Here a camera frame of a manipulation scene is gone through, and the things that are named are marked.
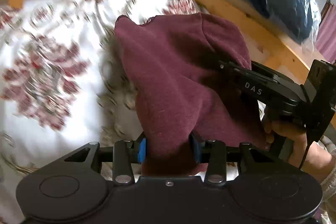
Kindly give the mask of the cream sleeve right forearm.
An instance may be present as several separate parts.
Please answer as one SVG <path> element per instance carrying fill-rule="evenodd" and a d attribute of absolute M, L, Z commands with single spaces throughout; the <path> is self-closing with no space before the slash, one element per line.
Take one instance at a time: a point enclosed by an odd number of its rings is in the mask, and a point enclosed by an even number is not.
<path fill-rule="evenodd" d="M 335 144 L 323 136 L 318 145 L 335 159 Z M 323 200 L 320 206 L 322 223 L 335 223 L 335 164 L 331 173 L 321 182 Z"/>

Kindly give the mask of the person's right hand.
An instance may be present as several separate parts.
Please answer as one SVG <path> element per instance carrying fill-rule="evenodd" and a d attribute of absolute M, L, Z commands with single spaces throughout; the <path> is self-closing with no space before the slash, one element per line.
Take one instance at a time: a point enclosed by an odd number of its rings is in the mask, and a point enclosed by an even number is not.
<path fill-rule="evenodd" d="M 274 133 L 293 141 L 293 151 L 288 160 L 289 164 L 300 167 L 319 182 L 323 182 L 329 176 L 335 165 L 335 157 L 316 142 L 311 144 L 309 151 L 304 156 L 307 147 L 306 132 L 294 124 L 272 120 L 267 114 L 264 115 L 262 123 L 266 132 L 267 145 L 274 142 Z"/>

